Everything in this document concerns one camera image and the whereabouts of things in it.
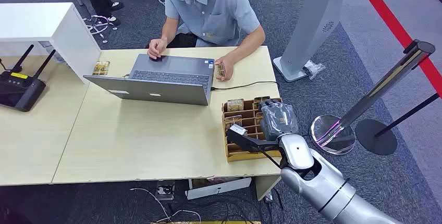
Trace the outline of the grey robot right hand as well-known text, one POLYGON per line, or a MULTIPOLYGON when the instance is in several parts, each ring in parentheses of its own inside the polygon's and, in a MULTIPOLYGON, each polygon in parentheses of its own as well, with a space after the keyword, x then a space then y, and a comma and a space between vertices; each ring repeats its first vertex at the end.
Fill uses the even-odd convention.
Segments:
POLYGON ((263 115, 260 126, 267 141, 275 141, 282 134, 299 132, 292 105, 267 99, 259 103, 259 110, 263 115))

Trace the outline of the person's right hand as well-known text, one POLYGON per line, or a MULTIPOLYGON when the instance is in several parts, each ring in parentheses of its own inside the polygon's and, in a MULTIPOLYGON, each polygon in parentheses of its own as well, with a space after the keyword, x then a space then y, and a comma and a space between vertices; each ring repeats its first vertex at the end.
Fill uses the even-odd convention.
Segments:
POLYGON ((166 39, 152 39, 149 42, 147 54, 152 60, 161 58, 162 52, 166 49, 168 41, 166 39))

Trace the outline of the person's left hand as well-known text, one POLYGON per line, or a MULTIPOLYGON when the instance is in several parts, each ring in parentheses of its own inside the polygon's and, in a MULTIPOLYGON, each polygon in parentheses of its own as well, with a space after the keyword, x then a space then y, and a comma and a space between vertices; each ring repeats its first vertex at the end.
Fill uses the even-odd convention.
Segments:
POLYGON ((234 63, 233 59, 230 56, 226 55, 226 56, 223 56, 223 57, 217 59, 215 61, 215 64, 218 66, 219 65, 224 66, 224 71, 225 71, 223 76, 217 76, 216 79, 220 80, 220 81, 230 80, 233 75, 233 72, 234 72, 234 64, 235 63, 234 63))

